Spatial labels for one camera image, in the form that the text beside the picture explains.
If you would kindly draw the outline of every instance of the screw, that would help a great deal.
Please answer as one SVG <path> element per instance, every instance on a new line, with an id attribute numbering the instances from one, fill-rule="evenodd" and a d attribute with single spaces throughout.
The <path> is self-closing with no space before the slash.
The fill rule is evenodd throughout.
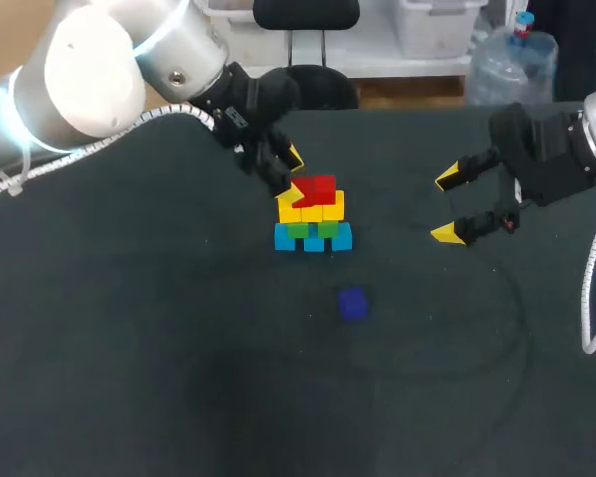
<path id="1" fill-rule="evenodd" d="M 181 72 L 171 72 L 168 80 L 173 86 L 182 86 L 186 82 L 186 77 Z"/>

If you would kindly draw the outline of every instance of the dark blue block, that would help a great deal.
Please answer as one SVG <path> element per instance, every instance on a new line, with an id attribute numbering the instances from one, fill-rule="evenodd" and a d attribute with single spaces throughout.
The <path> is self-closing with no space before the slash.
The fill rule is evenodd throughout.
<path id="1" fill-rule="evenodd" d="M 364 320 L 369 316 L 369 301 L 361 288 L 349 288 L 338 295 L 338 310 L 347 323 Z"/>
<path id="2" fill-rule="evenodd" d="M 274 246 L 276 251 L 296 251 L 296 239 L 289 235 L 287 224 L 276 224 Z"/>
<path id="3" fill-rule="evenodd" d="M 304 250 L 309 253 L 324 253 L 325 240 L 318 237 L 317 224 L 309 224 L 309 236 L 304 239 Z"/>
<path id="4" fill-rule="evenodd" d="M 338 224 L 338 234 L 331 239 L 331 251 L 350 251 L 353 249 L 351 225 L 348 222 Z"/>

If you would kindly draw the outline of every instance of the plastic bottle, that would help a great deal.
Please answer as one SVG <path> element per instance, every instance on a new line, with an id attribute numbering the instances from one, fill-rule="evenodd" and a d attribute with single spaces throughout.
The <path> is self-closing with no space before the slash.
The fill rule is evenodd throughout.
<path id="1" fill-rule="evenodd" d="M 551 35 L 533 32 L 533 24 L 534 15 L 517 13 L 513 30 L 497 30 L 475 49 L 466 104 L 552 102 L 558 44 Z"/>

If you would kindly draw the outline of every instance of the block stack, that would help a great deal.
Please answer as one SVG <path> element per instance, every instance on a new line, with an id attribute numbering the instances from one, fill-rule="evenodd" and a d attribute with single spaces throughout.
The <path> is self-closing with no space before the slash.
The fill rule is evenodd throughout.
<path id="1" fill-rule="evenodd" d="M 293 204 L 278 198 L 278 224 L 274 233 L 276 251 L 296 251 L 297 242 L 306 252 L 322 253 L 326 240 L 331 251 L 353 247 L 351 226 L 345 217 L 345 193 L 336 189 L 335 176 L 297 176 L 292 179 L 304 197 Z"/>

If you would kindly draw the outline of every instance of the red block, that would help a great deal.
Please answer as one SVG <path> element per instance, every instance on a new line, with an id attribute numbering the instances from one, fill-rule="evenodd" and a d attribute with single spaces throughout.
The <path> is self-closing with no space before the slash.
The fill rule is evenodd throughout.
<path id="1" fill-rule="evenodd" d="M 336 204 L 336 176 L 296 176 L 291 180 L 305 195 L 293 208 Z"/>
<path id="2" fill-rule="evenodd" d="M 300 209 L 302 207 L 311 207 L 314 206 L 313 197 L 314 192 L 316 190 L 316 181 L 313 176 L 295 176 L 291 178 L 291 182 L 293 182 L 300 192 L 302 192 L 305 197 L 300 199 L 297 202 L 294 202 L 291 207 L 294 209 Z"/>
<path id="3" fill-rule="evenodd" d="M 314 205 L 331 206 L 336 204 L 336 176 L 316 176 Z"/>

